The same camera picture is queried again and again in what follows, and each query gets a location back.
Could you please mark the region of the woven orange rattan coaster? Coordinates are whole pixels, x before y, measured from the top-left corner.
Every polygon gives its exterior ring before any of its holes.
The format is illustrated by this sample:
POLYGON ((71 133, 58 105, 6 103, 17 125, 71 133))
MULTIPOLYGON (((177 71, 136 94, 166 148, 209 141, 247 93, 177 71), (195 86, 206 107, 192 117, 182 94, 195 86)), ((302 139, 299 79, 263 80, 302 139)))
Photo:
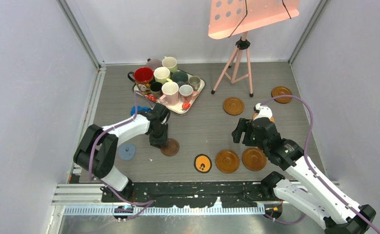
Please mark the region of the woven orange rattan coaster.
MULTIPOLYGON (((252 120, 255 120, 255 119, 257 119, 258 118, 258 115, 259 115, 259 113, 254 113, 254 115, 253 115, 253 117, 252 117, 252 120)), ((274 120, 274 117, 271 117, 271 118, 269 118, 270 119, 270 121, 271 122, 275 122, 275 120, 274 120)))

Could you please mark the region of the glossy brown grooved wooden coaster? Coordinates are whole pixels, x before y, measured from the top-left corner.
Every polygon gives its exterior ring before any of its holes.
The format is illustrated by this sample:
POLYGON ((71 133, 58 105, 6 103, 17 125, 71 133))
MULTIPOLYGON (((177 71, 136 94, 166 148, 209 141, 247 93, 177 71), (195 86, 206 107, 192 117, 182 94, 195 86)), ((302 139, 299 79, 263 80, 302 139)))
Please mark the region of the glossy brown grooved wooden coaster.
POLYGON ((264 152, 258 148, 248 148, 242 153, 244 166, 251 171, 260 171, 267 164, 264 152))

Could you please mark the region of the dark brown wooden coaster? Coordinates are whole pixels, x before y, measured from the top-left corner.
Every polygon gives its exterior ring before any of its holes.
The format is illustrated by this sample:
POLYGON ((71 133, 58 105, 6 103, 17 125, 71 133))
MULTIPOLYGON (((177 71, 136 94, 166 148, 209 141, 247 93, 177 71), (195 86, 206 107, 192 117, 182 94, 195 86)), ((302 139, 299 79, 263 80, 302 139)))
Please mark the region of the dark brown wooden coaster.
POLYGON ((165 156, 174 156, 180 150, 180 145, 177 140, 169 138, 166 145, 162 145, 160 151, 165 156))

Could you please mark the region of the blue smiley foam coaster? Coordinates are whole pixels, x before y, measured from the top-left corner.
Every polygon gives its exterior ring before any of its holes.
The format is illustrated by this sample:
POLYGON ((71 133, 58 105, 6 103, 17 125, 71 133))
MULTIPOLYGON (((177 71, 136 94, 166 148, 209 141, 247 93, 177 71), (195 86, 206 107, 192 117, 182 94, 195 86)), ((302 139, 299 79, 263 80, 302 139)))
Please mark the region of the blue smiley foam coaster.
POLYGON ((118 157, 121 160, 129 161, 134 158, 136 147, 133 144, 124 144, 118 148, 118 157))

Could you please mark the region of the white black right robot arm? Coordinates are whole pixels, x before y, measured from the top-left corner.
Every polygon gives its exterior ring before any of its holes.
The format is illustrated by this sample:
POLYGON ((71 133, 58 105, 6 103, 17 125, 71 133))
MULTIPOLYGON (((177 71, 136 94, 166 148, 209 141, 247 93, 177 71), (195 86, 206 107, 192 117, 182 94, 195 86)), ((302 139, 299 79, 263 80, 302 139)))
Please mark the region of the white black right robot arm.
POLYGON ((315 166, 295 141, 280 136, 275 124, 267 117, 255 120, 240 118, 231 133, 234 143, 260 149, 276 166, 298 180, 303 191, 278 172, 261 180, 264 198, 276 197, 294 205, 318 223, 326 234, 363 234, 373 228, 376 211, 360 205, 315 166))

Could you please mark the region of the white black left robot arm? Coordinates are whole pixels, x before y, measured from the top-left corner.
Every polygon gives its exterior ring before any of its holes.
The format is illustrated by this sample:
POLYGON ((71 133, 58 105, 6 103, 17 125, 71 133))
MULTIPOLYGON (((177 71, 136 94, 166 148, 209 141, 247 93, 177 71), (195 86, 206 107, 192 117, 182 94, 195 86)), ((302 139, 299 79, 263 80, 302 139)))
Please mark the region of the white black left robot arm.
POLYGON ((134 116, 113 125, 100 127, 92 124, 86 129, 73 161, 112 187, 119 201, 126 202, 133 194, 130 187, 132 181, 114 165, 117 148, 139 135, 147 135, 150 146, 159 149, 166 146, 169 117, 170 110, 157 103, 149 112, 138 111, 134 116))

